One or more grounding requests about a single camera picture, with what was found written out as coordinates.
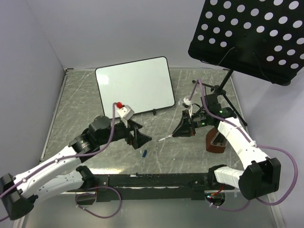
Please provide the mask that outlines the white marker pen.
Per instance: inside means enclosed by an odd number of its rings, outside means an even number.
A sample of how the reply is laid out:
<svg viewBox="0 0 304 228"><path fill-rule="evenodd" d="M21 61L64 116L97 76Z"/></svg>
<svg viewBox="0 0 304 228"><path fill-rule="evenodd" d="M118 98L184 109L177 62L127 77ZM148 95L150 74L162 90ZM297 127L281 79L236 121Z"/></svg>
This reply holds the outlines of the white marker pen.
<svg viewBox="0 0 304 228"><path fill-rule="evenodd" d="M171 138L171 137L172 137L172 134L171 134L171 135L168 135L168 136L166 136L166 137L163 137L163 138L161 138L161 139L159 139L157 142L164 141L164 140L166 140L166 139L168 139L168 138Z"/></svg>

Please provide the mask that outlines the blue marker cap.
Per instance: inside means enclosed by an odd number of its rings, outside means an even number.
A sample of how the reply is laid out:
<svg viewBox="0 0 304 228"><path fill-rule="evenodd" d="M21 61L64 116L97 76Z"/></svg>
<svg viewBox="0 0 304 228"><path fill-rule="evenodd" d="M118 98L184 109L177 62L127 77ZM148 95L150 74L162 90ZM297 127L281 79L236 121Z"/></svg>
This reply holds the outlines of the blue marker cap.
<svg viewBox="0 0 304 228"><path fill-rule="evenodd" d="M144 157L146 157L146 155L147 155L147 150L144 150L142 153L142 157L144 158Z"/></svg>

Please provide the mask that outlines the white whiteboard black frame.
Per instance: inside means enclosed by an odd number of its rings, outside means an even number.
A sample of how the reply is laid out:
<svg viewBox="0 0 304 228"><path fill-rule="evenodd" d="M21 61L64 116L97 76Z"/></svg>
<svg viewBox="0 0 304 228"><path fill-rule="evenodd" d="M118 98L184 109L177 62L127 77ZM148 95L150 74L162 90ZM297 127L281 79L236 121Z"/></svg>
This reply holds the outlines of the white whiteboard black frame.
<svg viewBox="0 0 304 228"><path fill-rule="evenodd" d="M136 114L175 105L166 57L104 66L95 70L103 112L112 117L112 104L121 102Z"/></svg>

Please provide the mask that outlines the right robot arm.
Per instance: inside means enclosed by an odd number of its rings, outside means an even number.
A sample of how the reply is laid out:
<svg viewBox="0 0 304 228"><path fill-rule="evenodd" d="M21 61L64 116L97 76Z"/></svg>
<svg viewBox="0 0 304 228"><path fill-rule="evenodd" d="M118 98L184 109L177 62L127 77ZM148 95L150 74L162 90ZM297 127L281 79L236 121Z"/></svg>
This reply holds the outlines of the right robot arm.
<svg viewBox="0 0 304 228"><path fill-rule="evenodd" d="M194 113L190 99L183 99L182 106L185 110L182 111L182 118L172 137L192 137L196 134L196 129L213 126L216 136L223 143L231 145L244 168L241 171L223 164L213 166L208 171L208 185L212 189L218 189L223 184L232 186L239 189L247 200L276 192L281 173L279 160L269 158L257 147L230 107L221 107L215 95L207 95L205 100L210 111L201 108Z"/></svg>

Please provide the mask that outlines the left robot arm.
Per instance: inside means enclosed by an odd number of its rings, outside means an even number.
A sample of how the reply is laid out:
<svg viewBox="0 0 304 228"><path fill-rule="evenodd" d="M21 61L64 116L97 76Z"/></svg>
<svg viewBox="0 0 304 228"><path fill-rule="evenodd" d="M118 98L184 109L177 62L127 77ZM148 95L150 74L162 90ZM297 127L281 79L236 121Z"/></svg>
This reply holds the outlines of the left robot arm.
<svg viewBox="0 0 304 228"><path fill-rule="evenodd" d="M0 199L7 217L17 220L31 212L38 201L65 191L92 189L94 175L83 163L121 139L139 149L151 141L139 131L141 128L133 120L115 123L114 119L98 116L53 157L21 174L5 174L0 179Z"/></svg>

